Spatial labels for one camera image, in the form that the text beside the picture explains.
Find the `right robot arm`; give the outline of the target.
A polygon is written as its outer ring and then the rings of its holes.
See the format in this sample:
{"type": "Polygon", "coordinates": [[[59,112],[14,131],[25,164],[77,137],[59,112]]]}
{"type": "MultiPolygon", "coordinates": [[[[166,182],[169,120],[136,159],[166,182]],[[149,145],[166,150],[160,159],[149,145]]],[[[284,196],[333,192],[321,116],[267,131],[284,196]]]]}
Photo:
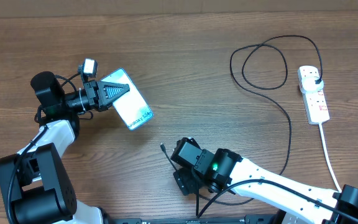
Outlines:
{"type": "Polygon", "coordinates": [[[199,195],[201,188],[214,194],[197,208],[197,217],[229,192],[265,202],[306,223],[358,223],[358,189],[350,185],[340,192],[312,187],[265,170],[229,149],[212,153],[193,138],[177,141],[170,163],[180,165],[173,176],[183,195],[199,195]]]}

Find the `Samsung Galaxy smartphone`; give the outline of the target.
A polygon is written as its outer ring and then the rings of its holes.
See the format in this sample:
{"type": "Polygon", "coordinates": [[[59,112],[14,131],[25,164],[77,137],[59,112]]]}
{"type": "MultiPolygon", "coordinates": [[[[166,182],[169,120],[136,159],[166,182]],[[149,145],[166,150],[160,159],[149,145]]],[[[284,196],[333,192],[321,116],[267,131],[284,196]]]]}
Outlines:
{"type": "Polygon", "coordinates": [[[129,130],[133,131],[153,118],[152,110],[123,68],[117,69],[101,81],[129,85],[129,91],[112,104],[129,130]]]}

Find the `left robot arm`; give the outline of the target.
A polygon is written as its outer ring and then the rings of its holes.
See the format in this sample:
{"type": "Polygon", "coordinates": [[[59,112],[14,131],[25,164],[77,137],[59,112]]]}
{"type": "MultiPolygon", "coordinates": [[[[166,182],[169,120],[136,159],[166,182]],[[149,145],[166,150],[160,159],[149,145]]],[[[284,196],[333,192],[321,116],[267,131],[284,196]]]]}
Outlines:
{"type": "Polygon", "coordinates": [[[46,71],[30,82],[40,101],[39,133],[15,154],[0,158],[0,189],[9,223],[112,223],[99,207],[77,200],[61,160],[79,135],[80,114],[106,111],[130,91],[128,84],[89,80],[66,94],[59,76],[46,71]]]}

